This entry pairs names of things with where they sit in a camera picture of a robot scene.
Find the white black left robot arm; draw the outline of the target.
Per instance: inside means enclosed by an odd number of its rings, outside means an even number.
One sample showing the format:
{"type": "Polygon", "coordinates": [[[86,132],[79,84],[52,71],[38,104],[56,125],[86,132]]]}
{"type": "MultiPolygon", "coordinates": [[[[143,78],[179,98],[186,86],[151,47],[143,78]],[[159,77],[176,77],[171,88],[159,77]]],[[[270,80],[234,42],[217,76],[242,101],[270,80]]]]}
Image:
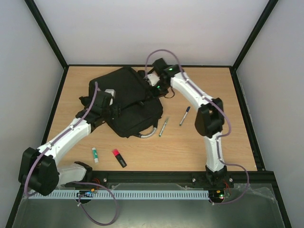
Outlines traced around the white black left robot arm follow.
{"type": "Polygon", "coordinates": [[[85,178],[90,168],[84,163],[58,165],[68,151],[102,125],[106,118],[119,114],[119,108],[113,104],[114,97],[113,89],[97,90],[91,104],[80,111],[60,134],[37,149],[29,147],[24,151],[18,176],[24,190],[32,189],[46,196],[60,185],[85,178]]]}

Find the black student backpack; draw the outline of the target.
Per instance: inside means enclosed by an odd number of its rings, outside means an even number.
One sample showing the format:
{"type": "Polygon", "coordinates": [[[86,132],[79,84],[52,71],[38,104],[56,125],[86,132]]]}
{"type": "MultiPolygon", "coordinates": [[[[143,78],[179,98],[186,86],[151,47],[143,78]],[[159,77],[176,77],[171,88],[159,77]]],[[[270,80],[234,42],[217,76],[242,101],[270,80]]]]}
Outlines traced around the black student backpack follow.
{"type": "Polygon", "coordinates": [[[149,83],[144,80],[143,71],[136,72],[133,68],[125,66],[92,79],[89,82],[88,96],[81,96],[79,99],[85,109],[90,105],[94,92],[114,89],[116,94],[113,104],[120,104],[122,113],[119,118],[106,118],[103,123],[107,123],[120,137],[138,137],[142,132],[140,123],[143,123],[146,117],[152,119],[150,111],[163,113],[159,98],[153,98],[148,87],[149,83]]]}

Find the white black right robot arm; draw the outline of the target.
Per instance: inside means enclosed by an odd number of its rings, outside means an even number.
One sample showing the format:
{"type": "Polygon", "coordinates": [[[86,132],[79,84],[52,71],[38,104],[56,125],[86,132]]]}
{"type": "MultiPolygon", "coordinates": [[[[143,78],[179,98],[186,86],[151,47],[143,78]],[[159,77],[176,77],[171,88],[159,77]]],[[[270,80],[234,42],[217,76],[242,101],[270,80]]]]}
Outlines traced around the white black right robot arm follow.
{"type": "Polygon", "coordinates": [[[218,186],[226,176],[223,164],[221,139],[224,125],[223,102],[201,90],[179,67],[169,66],[163,58],[155,60],[146,76],[155,97],[167,95],[168,89],[179,91],[197,111],[195,128],[204,137],[206,147],[206,179],[211,186],[218,186]]]}

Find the blue cap white marker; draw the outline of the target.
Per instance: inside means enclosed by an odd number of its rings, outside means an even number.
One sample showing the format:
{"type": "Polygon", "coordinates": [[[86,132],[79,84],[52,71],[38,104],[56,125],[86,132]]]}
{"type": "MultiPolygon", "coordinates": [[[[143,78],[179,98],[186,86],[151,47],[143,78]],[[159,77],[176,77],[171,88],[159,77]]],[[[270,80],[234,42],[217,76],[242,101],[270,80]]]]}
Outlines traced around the blue cap white marker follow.
{"type": "Polygon", "coordinates": [[[189,110],[190,110],[190,106],[187,107],[187,109],[186,109],[186,111],[185,111],[185,114],[184,114],[184,116],[182,117],[182,119],[181,119],[181,121],[180,121],[180,123],[179,123],[179,126],[182,126],[182,124],[183,124],[185,118],[187,117],[187,115],[188,115],[188,113],[189,113],[189,110]]]}

